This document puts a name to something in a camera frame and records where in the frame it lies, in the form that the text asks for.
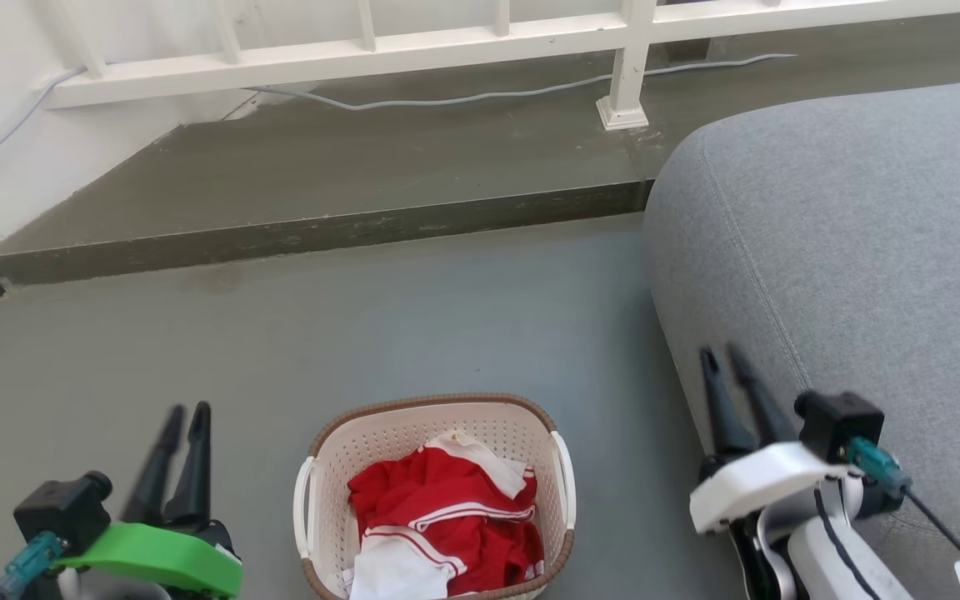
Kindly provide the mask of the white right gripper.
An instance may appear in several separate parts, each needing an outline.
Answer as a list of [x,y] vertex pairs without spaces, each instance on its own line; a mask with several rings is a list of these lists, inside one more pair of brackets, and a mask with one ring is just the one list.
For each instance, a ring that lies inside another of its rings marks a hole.
[[747,354],[730,342],[727,355],[732,376],[744,392],[757,426],[759,445],[764,448],[753,452],[757,442],[740,421],[716,354],[703,347],[698,360],[713,451],[724,457],[749,455],[718,468],[691,492],[689,510],[698,534],[724,531],[732,521],[815,488],[829,476],[863,473],[848,464],[829,463],[801,442],[792,442],[798,433]]

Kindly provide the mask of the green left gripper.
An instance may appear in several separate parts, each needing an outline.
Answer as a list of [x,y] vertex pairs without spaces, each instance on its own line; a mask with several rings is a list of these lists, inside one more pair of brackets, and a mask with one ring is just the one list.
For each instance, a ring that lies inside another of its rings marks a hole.
[[111,523],[83,554],[60,557],[56,569],[98,570],[214,599],[240,595],[243,561],[235,553],[228,528],[218,520],[209,522],[211,406],[208,402],[200,402],[192,414],[182,474],[174,495],[165,505],[165,521],[171,527],[204,528],[194,534],[148,525],[164,522],[165,483],[179,447],[184,414],[184,406],[175,405],[165,418],[123,505],[122,522]]

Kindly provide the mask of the cream perforated laundry basket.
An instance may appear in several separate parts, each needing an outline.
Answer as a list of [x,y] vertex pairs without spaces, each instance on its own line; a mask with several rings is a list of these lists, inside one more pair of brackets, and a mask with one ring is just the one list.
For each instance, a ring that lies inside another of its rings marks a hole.
[[306,580],[320,600],[349,600],[361,547],[349,502],[351,479],[374,463],[398,460],[452,432],[533,468],[533,521],[543,539],[545,570],[528,583],[443,600],[536,600],[564,569],[574,544],[576,488],[570,452],[555,422],[536,403],[512,394],[417,397],[340,415],[313,441],[298,469],[293,532]]

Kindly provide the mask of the grey fabric sofa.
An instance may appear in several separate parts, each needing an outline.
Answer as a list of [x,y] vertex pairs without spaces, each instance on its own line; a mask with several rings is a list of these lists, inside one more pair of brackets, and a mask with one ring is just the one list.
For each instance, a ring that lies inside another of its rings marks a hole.
[[960,83],[826,97],[686,137],[645,209],[650,289],[698,439],[698,350],[736,344],[786,411],[853,392],[960,539]]

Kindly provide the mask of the white garment with red stripes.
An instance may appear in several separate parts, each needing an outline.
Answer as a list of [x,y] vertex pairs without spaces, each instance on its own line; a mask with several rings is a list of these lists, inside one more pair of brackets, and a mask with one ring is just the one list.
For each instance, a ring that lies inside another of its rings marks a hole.
[[468,572],[410,527],[374,527],[354,558],[349,600],[443,600],[449,583]]

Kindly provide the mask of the red garment with white trim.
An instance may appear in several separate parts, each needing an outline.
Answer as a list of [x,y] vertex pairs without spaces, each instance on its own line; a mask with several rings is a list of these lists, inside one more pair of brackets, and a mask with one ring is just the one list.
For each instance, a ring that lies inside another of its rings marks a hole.
[[359,544],[367,529],[417,529],[467,572],[449,597],[531,582],[544,574],[529,464],[496,455],[463,432],[441,434],[403,458],[367,467],[349,482]]

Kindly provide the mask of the raised grey concrete step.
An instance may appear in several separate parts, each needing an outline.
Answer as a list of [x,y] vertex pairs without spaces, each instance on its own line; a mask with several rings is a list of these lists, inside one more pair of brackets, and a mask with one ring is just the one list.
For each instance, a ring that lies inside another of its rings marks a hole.
[[0,242],[7,288],[640,212],[698,127],[960,83],[960,12],[655,44],[647,126],[606,132],[610,51],[346,79],[184,125]]

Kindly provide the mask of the white railing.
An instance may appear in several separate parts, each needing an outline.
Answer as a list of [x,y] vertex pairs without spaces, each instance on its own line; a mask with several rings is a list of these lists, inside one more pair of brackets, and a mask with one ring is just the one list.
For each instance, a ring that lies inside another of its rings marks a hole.
[[647,125],[639,94],[645,54],[653,44],[960,13],[960,0],[703,0],[672,5],[623,0],[616,12],[512,22],[510,0],[494,0],[490,26],[381,37],[374,30],[370,0],[357,4],[358,39],[243,49],[224,0],[211,0],[221,51],[109,64],[84,34],[68,0],[53,0],[84,71],[54,85],[46,106],[75,108],[613,51],[610,91],[597,105],[602,125],[613,132]]

